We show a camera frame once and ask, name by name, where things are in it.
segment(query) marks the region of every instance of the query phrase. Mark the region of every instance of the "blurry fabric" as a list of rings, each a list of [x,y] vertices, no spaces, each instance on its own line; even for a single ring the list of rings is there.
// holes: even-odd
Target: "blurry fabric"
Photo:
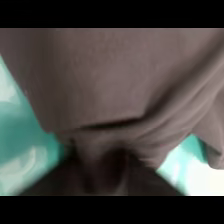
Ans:
[[[190,133],[224,168],[223,29],[0,29],[0,53],[42,128],[75,143],[96,188],[113,150],[155,169]]]

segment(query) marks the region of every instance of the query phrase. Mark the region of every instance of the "dark brown cloth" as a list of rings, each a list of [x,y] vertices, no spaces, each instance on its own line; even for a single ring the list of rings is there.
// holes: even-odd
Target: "dark brown cloth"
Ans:
[[[157,168],[190,133],[224,168],[223,29],[0,29],[0,53],[88,170],[116,148]]]

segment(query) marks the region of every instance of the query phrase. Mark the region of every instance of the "clothing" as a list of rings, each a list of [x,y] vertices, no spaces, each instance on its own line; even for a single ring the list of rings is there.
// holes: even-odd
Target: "clothing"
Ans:
[[[223,29],[0,29],[0,52],[42,128],[75,144],[97,188],[107,153],[157,168],[190,133],[224,168]]]

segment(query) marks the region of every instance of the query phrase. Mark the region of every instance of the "gray-brown garment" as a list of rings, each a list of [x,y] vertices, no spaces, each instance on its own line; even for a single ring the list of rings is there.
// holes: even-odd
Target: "gray-brown garment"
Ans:
[[[43,129],[88,166],[124,147],[158,167],[194,133],[224,168],[222,29],[0,29],[0,53]]]

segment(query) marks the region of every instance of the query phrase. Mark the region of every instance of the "wrinkled fabric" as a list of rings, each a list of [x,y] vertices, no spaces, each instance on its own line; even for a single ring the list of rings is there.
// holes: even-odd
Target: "wrinkled fabric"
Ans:
[[[42,128],[75,145],[95,188],[116,167],[99,174],[108,153],[123,148],[158,168],[190,133],[224,168],[223,29],[0,29],[0,53]]]

